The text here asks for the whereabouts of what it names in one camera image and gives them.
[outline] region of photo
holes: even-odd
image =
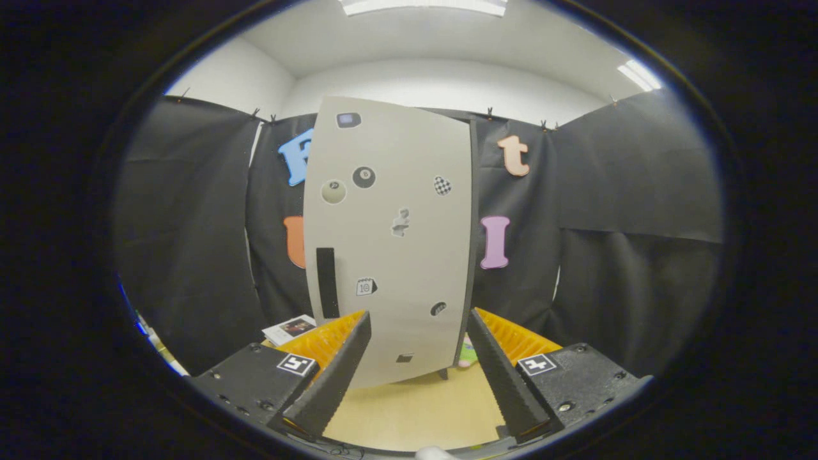
[[[283,329],[284,332],[295,337],[304,334],[306,331],[309,331],[310,329],[314,329],[315,326],[313,326],[309,322],[304,321],[303,319],[296,319],[294,321],[288,322],[287,324],[282,324],[280,328]]]

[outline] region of pink letter i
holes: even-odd
[[[501,215],[480,219],[486,228],[486,256],[480,262],[483,269],[503,268],[509,264],[506,258],[506,227],[511,221]]]

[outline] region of table surface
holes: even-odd
[[[263,345],[274,347],[269,340]],[[373,449],[458,449],[498,440],[505,425],[477,362],[409,380],[347,390],[324,436]]]

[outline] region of orange letter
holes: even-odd
[[[294,215],[284,218],[284,226],[287,227],[287,255],[290,262],[299,268],[304,268],[307,263],[304,259],[304,217]]]
[[[523,165],[522,153],[528,152],[528,146],[521,144],[517,136],[509,136],[497,142],[502,147],[503,156],[506,160],[506,169],[514,176],[524,176],[530,169],[528,165]]]

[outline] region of black fabric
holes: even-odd
[[[560,284],[540,331],[661,372],[708,306],[723,239],[715,156],[684,106],[645,92],[551,131]]]
[[[522,161],[530,170],[523,177],[509,174],[503,150],[497,145],[510,135],[528,145]],[[489,270],[479,266],[486,250],[486,229],[481,225],[472,304],[541,331],[547,320],[545,313],[551,308],[560,261],[555,151],[539,126],[513,120],[478,120],[477,139],[479,219],[492,215],[509,218],[509,264]]]
[[[560,284],[543,335],[586,341],[642,377],[660,372],[708,306],[721,245],[562,230]]]
[[[722,241],[716,157],[671,93],[623,99],[549,137],[562,228]]]
[[[114,243],[124,288],[179,363],[196,375],[260,337],[244,233],[258,121],[165,98],[122,166]]]
[[[302,115],[265,124],[250,166],[246,197],[250,260],[262,309],[273,324],[312,316],[307,275],[290,262],[284,227],[284,218],[303,215],[304,184],[288,184],[290,171],[278,148],[312,128],[316,118]]]
[[[132,152],[162,160],[140,165],[132,155],[128,163],[130,201],[119,229],[142,234],[121,233],[128,261],[121,266],[133,303],[180,362],[206,369],[256,340],[261,327],[312,313],[305,271],[287,255],[283,224],[303,215],[304,185],[288,184],[278,149],[317,116],[264,124],[247,172],[257,122],[206,103],[169,102],[157,107]],[[486,239],[479,225],[472,305],[558,343],[587,341],[636,374],[659,372],[707,304],[722,239],[711,153],[682,105],[664,91],[642,93],[548,132],[475,118],[479,219],[509,218],[510,262],[479,267]],[[523,177],[508,173],[497,145],[510,135],[528,146]],[[228,148],[235,153],[227,156]],[[163,207],[171,196],[179,197],[176,207]],[[244,288],[245,206],[260,308]],[[150,244],[137,244],[145,236]]]

